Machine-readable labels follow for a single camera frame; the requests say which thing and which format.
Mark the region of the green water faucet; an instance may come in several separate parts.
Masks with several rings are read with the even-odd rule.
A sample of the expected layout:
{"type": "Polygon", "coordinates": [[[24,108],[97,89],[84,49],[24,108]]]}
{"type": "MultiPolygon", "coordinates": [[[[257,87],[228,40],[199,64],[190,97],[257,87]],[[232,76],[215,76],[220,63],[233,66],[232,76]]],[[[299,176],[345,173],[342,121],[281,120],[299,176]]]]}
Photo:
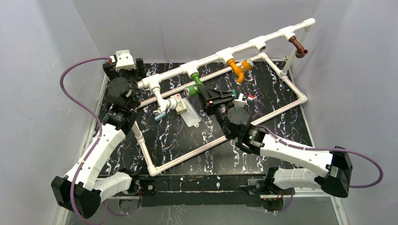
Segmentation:
{"type": "Polygon", "coordinates": [[[200,80],[200,75],[198,72],[191,75],[191,79],[195,82],[194,85],[187,86],[184,89],[184,94],[188,97],[193,97],[202,93],[201,87],[204,86],[203,82],[200,80]]]}

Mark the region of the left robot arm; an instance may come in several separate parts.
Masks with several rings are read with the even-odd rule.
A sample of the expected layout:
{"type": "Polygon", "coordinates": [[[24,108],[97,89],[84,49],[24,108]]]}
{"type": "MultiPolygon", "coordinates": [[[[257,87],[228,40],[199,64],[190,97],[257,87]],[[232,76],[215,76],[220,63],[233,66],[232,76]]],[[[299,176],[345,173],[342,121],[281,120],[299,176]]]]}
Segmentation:
{"type": "Polygon", "coordinates": [[[101,180],[98,175],[129,133],[140,134],[136,109],[141,97],[138,82],[146,75],[144,61],[132,57],[124,60],[115,55],[102,57],[101,60],[109,78],[107,113],[102,119],[92,113],[98,125],[96,139],[64,176],[56,176],[51,183],[58,205],[74,212],[85,223],[101,204],[107,204],[108,198],[115,194],[142,193],[138,174],[129,169],[122,168],[101,180]]]}

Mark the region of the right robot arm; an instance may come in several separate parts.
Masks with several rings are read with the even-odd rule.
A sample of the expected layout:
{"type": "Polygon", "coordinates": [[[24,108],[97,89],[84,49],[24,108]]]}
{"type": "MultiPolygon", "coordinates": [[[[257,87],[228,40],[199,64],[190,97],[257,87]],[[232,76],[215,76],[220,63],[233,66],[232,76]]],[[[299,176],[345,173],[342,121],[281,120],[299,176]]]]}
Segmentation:
{"type": "Polygon", "coordinates": [[[254,194],[277,194],[290,188],[321,189],[340,198],[347,198],[352,163],[344,148],[321,150],[301,145],[252,123],[244,105],[249,98],[236,98],[233,90],[213,90],[203,84],[191,88],[207,115],[214,115],[224,137],[235,140],[235,146],[247,154],[278,158],[299,166],[298,169],[269,168],[263,181],[251,181],[245,189],[254,194]]]}

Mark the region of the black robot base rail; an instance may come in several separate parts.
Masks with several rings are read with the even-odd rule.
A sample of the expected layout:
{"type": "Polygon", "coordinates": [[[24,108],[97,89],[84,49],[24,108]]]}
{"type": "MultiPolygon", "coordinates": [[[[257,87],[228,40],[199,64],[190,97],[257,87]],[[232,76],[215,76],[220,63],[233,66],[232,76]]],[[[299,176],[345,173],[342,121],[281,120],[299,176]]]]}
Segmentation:
{"type": "Polygon", "coordinates": [[[265,175],[137,175],[134,192],[123,199],[141,199],[143,207],[171,205],[244,205],[268,211],[283,208],[291,194],[272,185],[265,175]]]}

